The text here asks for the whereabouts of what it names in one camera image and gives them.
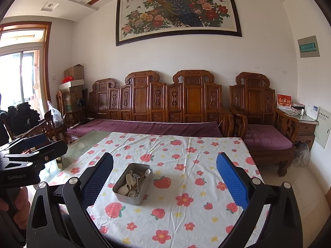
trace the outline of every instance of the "peacock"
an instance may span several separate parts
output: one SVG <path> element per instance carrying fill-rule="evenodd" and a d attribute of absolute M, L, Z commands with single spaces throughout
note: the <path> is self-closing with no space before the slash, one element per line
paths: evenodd
<path fill-rule="evenodd" d="M 170 20 L 177 20 L 190 27 L 203 27 L 199 17 L 191 11 L 185 0 L 155 0 L 158 2 Z"/>

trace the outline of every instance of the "strawberry pattern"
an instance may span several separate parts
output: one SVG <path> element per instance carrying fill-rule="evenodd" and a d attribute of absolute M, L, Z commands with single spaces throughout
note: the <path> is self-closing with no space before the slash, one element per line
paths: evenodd
<path fill-rule="evenodd" d="M 113 155 L 114 168 L 87 212 L 105 237 L 125 247 L 218 248 L 243 212 L 233 202 L 217 171 L 218 154 L 226 153 L 249 177 L 261 178 L 240 138 L 112 132 L 77 158 L 51 184 L 64 184 L 73 176 L 80 177 L 105 152 Z M 119 202 L 112 191 L 130 163 L 153 168 L 153 180 L 139 206 Z M 264 207 L 247 246 L 259 237 L 268 209 L 269 206 Z M 204 232 L 205 238 L 194 232 Z"/>

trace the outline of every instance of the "peony flower painting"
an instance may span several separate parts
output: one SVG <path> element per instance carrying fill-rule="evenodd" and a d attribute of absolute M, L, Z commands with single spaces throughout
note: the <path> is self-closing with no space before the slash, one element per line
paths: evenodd
<path fill-rule="evenodd" d="M 177 34 L 242 36 L 234 0 L 118 0 L 116 45 Z"/>

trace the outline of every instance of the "white wall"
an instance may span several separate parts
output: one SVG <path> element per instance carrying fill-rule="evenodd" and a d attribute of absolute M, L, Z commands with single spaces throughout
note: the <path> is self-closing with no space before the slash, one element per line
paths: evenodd
<path fill-rule="evenodd" d="M 48 80 L 51 100 L 53 105 L 56 106 L 56 93 L 64 78 L 64 70 L 75 65 L 72 64 L 72 33 L 74 22 L 51 17 L 17 16 L 4 18 L 1 23 L 31 20 L 52 22 L 48 49 Z"/>
<path fill-rule="evenodd" d="M 155 70 L 161 81 L 183 69 L 205 69 L 223 86 L 243 71 L 265 74 L 276 92 L 297 96 L 297 59 L 291 26 L 284 6 L 277 0 L 235 0 L 243 37 L 177 35 L 115 46 L 116 1 L 74 26 L 73 63 L 85 66 L 85 87 L 103 78 L 121 85 L 135 71 Z"/>
<path fill-rule="evenodd" d="M 331 27 L 314 0 L 286 0 L 284 7 L 289 17 L 297 52 L 298 87 L 300 103 L 313 103 L 331 112 Z M 297 40 L 316 35 L 320 57 L 300 58 Z M 331 143 L 325 149 L 317 142 L 311 151 L 315 172 L 326 193 L 331 186 Z"/>

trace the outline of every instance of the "wooden side table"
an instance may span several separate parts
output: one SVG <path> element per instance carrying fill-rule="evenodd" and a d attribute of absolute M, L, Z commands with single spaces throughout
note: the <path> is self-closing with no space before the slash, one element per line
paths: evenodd
<path fill-rule="evenodd" d="M 309 116 L 299 115 L 289 110 L 282 110 L 285 114 L 296 118 L 299 121 L 299 132 L 297 133 L 297 137 L 294 139 L 295 143 L 298 142 L 306 142 L 308 144 L 309 150 L 312 149 L 312 144 L 315 139 L 315 128 L 318 125 L 318 121 L 313 120 Z"/>

